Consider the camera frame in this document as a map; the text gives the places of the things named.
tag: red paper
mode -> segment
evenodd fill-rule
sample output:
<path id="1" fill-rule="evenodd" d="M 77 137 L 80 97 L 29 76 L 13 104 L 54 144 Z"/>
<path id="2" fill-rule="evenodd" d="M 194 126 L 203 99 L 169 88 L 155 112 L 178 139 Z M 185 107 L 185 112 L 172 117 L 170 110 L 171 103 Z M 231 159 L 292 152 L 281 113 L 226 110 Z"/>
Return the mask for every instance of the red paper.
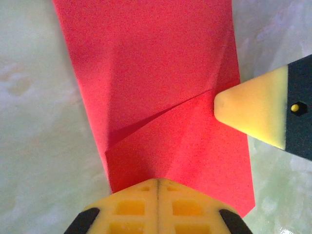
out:
<path id="1" fill-rule="evenodd" d="M 231 1 L 54 4 L 113 191 L 167 177 L 250 211 L 246 135 L 213 115 L 239 83 Z"/>

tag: black screw hole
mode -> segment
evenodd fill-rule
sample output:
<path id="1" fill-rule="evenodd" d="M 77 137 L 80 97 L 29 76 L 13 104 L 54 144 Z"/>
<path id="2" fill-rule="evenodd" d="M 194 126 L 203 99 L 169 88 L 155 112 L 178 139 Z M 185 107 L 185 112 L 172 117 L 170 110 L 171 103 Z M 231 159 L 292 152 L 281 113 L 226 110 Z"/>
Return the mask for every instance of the black screw hole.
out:
<path id="1" fill-rule="evenodd" d="M 291 112 L 296 116 L 302 116 L 308 112 L 308 106 L 303 102 L 296 102 L 291 105 Z"/>

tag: marble surface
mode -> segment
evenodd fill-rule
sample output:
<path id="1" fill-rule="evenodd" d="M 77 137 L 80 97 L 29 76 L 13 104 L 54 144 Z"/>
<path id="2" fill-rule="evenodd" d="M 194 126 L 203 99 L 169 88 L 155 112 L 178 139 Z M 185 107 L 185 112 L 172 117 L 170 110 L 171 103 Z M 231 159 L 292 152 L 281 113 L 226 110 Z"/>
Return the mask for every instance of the marble surface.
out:
<path id="1" fill-rule="evenodd" d="M 242 80 L 312 54 L 312 1 L 233 0 Z M 0 1 L 0 233 L 63 233 L 110 193 L 50 0 Z M 255 234 L 312 233 L 312 162 L 249 138 Z"/>

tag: white marble countertop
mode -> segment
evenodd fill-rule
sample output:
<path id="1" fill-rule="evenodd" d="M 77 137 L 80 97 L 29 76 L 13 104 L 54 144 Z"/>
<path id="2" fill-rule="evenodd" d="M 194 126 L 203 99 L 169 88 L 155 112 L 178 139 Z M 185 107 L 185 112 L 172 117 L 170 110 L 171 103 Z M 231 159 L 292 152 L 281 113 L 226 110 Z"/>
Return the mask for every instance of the white marble countertop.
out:
<path id="1" fill-rule="evenodd" d="M 234 0 L 242 80 L 312 54 L 312 1 Z M 63 233 L 110 192 L 50 0 L 0 1 L 0 233 Z M 255 234 L 312 233 L 312 162 L 249 138 Z"/>

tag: black plastic part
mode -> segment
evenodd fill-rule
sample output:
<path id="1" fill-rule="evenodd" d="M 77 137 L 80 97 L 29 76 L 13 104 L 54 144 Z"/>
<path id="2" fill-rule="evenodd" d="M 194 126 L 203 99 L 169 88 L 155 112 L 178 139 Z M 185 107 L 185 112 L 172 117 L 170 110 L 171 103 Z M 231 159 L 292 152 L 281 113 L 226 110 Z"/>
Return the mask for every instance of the black plastic part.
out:
<path id="1" fill-rule="evenodd" d="M 64 234 L 87 234 L 98 213 L 98 208 L 90 208 L 79 213 Z"/>
<path id="2" fill-rule="evenodd" d="M 312 161 L 312 55 L 288 65 L 287 96 L 285 151 Z"/>
<path id="3" fill-rule="evenodd" d="M 226 209 L 219 210 L 219 213 L 231 234 L 253 234 L 238 214 Z"/>

